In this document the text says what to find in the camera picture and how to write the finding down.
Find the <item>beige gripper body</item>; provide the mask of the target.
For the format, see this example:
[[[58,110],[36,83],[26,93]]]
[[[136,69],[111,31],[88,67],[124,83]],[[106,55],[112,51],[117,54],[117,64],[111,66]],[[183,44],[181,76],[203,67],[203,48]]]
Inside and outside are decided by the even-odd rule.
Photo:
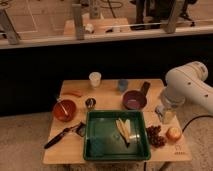
[[[172,119],[174,118],[174,116],[176,115],[176,111],[171,109],[171,108],[166,108],[163,105],[158,105],[155,108],[155,112],[157,113],[159,120],[163,123],[163,124],[169,124]]]

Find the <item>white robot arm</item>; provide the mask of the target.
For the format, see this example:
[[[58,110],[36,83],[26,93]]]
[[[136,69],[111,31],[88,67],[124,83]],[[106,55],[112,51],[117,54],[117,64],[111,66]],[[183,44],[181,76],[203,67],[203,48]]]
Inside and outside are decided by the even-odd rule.
[[[186,99],[213,114],[213,87],[205,82],[207,77],[208,69],[199,61],[170,69],[165,75],[166,87],[159,96],[161,104],[155,108],[159,120],[168,124]]]

